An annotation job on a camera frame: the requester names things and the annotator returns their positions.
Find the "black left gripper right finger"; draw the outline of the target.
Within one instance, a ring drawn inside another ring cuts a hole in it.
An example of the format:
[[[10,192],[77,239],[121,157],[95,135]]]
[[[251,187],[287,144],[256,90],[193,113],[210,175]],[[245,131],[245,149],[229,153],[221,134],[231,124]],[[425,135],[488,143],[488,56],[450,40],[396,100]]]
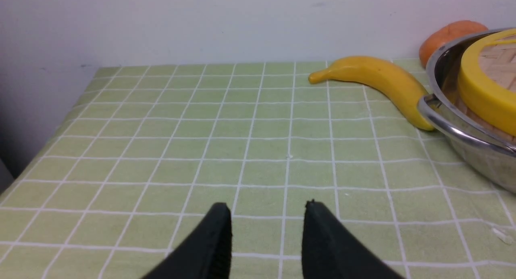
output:
[[[402,279],[376,257],[322,202],[306,202],[302,235],[304,279]]]

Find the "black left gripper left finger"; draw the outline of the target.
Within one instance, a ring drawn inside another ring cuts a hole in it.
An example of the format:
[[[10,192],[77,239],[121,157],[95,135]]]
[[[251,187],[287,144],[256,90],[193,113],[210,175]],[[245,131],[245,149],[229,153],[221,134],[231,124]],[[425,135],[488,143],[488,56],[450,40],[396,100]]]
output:
[[[232,260],[231,211],[214,203],[195,229],[144,279],[228,279]]]

